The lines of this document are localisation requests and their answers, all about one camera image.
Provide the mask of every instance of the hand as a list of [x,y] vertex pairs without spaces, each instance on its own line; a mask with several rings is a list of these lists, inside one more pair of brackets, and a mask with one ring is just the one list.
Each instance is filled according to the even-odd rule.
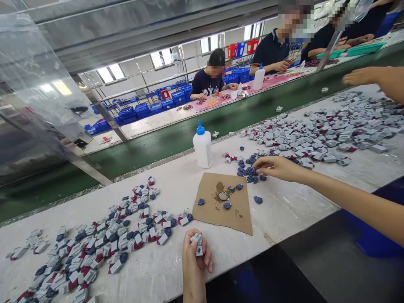
[[285,69],[288,69],[289,66],[290,66],[289,62],[286,61],[277,62],[274,63],[274,70],[276,70],[277,72],[283,72]]
[[349,44],[342,44],[342,45],[336,46],[335,50],[339,51],[339,50],[342,50],[342,49],[350,49],[351,47],[352,46],[350,46]]
[[195,256],[197,243],[191,243],[191,238],[195,234],[202,234],[202,232],[197,229],[191,229],[186,232],[184,237],[182,250],[184,302],[206,302],[204,271],[206,267],[210,273],[213,270],[212,253],[204,237],[202,237],[203,257]]
[[254,162],[252,167],[259,167],[257,173],[262,173],[265,176],[301,184],[307,181],[307,176],[312,173],[311,170],[279,156],[261,157]]
[[366,40],[366,42],[369,42],[369,41],[372,41],[375,38],[375,35],[367,34],[367,35],[364,35],[362,38],[364,38]]
[[293,65],[293,63],[296,61],[296,57],[289,57],[288,59],[286,59],[286,61],[287,61],[290,65]]
[[230,83],[230,84],[227,85],[227,87],[228,87],[229,89],[231,89],[231,90],[237,90],[238,87],[239,87],[239,85],[236,84],[236,83]]
[[356,69],[343,78],[347,85],[365,85],[378,82],[379,77],[385,72],[385,67],[365,67]]
[[206,100],[206,96],[204,93],[200,93],[199,95],[196,95],[196,98],[199,100]]

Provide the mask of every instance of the blue nozzle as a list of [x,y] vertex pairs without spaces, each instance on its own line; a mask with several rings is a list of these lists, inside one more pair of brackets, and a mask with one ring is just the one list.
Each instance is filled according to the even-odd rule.
[[205,129],[202,127],[201,122],[198,120],[198,128],[197,128],[197,134],[198,135],[203,135],[205,133]]

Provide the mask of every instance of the white plastic bottle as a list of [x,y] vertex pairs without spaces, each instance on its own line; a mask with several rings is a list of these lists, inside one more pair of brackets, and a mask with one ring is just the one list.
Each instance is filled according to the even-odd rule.
[[252,85],[252,89],[254,90],[262,89],[262,84],[264,83],[264,77],[265,77],[265,70],[262,68],[261,63],[260,69],[255,72],[255,78],[254,83]]
[[192,140],[198,166],[201,168],[210,168],[212,165],[212,139],[210,138],[210,132],[205,131],[199,120],[198,123],[197,134]]

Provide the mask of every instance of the white table surface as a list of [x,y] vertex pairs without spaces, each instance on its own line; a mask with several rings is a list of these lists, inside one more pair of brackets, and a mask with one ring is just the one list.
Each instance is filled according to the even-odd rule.
[[[368,96],[383,96],[377,93],[376,85],[363,89]],[[318,108],[338,108],[339,104],[329,99],[293,112],[290,116],[302,118],[303,112]],[[395,180],[402,175],[404,163],[403,135],[383,143],[390,150],[376,154],[370,150],[358,150],[350,154],[351,165],[317,163],[315,171],[337,178],[367,192]],[[194,153],[150,169],[123,181],[79,197],[67,203],[48,209],[0,229],[0,302],[18,297],[32,280],[36,270],[48,259],[47,251],[53,246],[58,229],[66,225],[72,238],[80,224],[91,224],[109,214],[108,208],[117,204],[122,197],[130,195],[135,185],[145,184],[149,176],[156,179],[161,193],[149,203],[151,212],[167,210],[178,214],[184,209],[192,211],[199,181],[205,171],[236,175],[237,164],[226,164],[222,153],[241,154],[248,158],[256,152],[258,145],[252,140],[239,136],[214,144],[213,165],[209,170],[198,168]],[[100,302],[167,302],[183,292],[181,251],[183,237],[188,229],[197,228],[207,238],[213,253],[215,266],[212,274],[206,273],[207,281],[231,268],[253,258],[272,245],[310,227],[321,219],[337,211],[338,206],[309,187],[288,183],[275,178],[266,182],[248,184],[248,197],[252,219],[253,236],[233,229],[192,221],[186,227],[176,226],[166,245],[145,244],[140,250],[131,252],[128,262],[119,274],[108,275],[105,263],[98,277],[89,286],[90,294],[99,295]],[[258,205],[253,196],[263,197]],[[128,217],[129,230],[134,230],[139,218],[137,214]],[[23,246],[25,239],[34,229],[42,229],[44,239],[51,246],[45,253],[33,255],[28,250],[14,262],[4,256],[13,248]],[[71,295],[57,295],[53,302],[69,302]]]

